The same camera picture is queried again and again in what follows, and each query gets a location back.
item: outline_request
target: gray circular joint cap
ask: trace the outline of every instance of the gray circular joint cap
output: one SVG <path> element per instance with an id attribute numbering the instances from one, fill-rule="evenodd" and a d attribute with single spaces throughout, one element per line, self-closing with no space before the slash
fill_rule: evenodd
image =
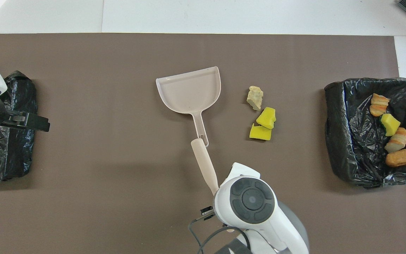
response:
<path id="1" fill-rule="evenodd" d="M 266 221 L 275 207 L 273 192 L 261 180 L 244 177 L 230 190 L 230 204 L 235 215 L 250 224 Z"/>

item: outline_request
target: food item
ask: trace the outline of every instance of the food item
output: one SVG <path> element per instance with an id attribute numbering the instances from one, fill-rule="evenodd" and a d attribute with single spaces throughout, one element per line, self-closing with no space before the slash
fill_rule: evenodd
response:
<path id="1" fill-rule="evenodd" d="M 396 120 L 391 114 L 383 114 L 380 121 L 382 122 L 383 126 L 385 126 L 385 136 L 391 137 L 392 135 L 396 134 L 396 131 L 400 126 L 400 122 Z"/>
<path id="2" fill-rule="evenodd" d="M 271 137 L 272 137 L 271 129 L 267 129 L 264 126 L 255 126 L 255 123 L 252 124 L 252 128 L 250 129 L 250 138 L 270 140 Z"/>
<path id="3" fill-rule="evenodd" d="M 261 103 L 263 103 L 263 95 L 264 93 L 261 91 L 261 88 L 252 85 L 249 87 L 250 91 L 247 95 L 247 102 L 250 106 L 253 107 L 254 110 L 260 111 L 261 110 Z"/>
<path id="4" fill-rule="evenodd" d="M 406 165 L 406 149 L 386 155 L 385 163 L 393 168 Z"/>
<path id="5" fill-rule="evenodd" d="M 371 106 L 369 110 L 374 117 L 379 117 L 386 112 L 389 99 L 383 95 L 378 95 L 376 93 L 372 94 Z"/>
<path id="6" fill-rule="evenodd" d="M 277 120 L 275 117 L 275 109 L 266 107 L 263 112 L 256 119 L 258 124 L 266 127 L 267 129 L 273 129 L 274 122 Z"/>
<path id="7" fill-rule="evenodd" d="M 393 153 L 395 151 L 404 148 L 405 145 L 406 145 L 406 129 L 399 127 L 398 130 L 396 131 L 396 134 L 394 134 L 386 144 L 385 149 L 386 151 L 388 151 L 388 153 Z"/>

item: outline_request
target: yellow sponge piece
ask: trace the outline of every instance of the yellow sponge piece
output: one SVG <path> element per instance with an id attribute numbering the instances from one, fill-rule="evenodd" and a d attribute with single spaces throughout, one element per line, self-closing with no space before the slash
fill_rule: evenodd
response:
<path id="1" fill-rule="evenodd" d="M 385 126 L 385 136 L 391 137 L 392 135 L 396 134 L 396 131 L 400 126 L 400 122 L 396 120 L 392 114 L 382 114 L 380 121 L 382 122 L 383 126 Z"/>
<path id="2" fill-rule="evenodd" d="M 264 108 L 264 111 L 256 119 L 256 122 L 266 127 L 267 129 L 272 130 L 273 124 L 276 120 L 277 118 L 275 117 L 275 109 L 266 107 Z"/>
<path id="3" fill-rule="evenodd" d="M 263 126 L 255 126 L 255 123 L 252 124 L 250 129 L 250 138 L 257 138 L 262 140 L 270 140 L 272 137 L 272 130 L 267 129 Z"/>

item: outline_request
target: dustpan handle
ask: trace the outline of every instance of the dustpan handle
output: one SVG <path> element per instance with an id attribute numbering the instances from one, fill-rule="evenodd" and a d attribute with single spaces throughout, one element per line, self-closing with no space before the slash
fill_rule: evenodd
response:
<path id="1" fill-rule="evenodd" d="M 197 132 L 197 137 L 203 139 L 204 145 L 209 146 L 208 136 L 206 135 L 206 130 L 203 124 L 202 113 L 192 114 L 193 123 L 195 124 L 195 130 Z"/>

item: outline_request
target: white table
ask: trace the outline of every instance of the white table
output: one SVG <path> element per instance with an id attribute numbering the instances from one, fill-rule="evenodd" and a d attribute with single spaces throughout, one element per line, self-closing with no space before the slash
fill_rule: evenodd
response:
<path id="1" fill-rule="evenodd" d="M 41 32 L 389 35 L 406 77 L 394 0 L 0 0 L 0 34 Z"/>

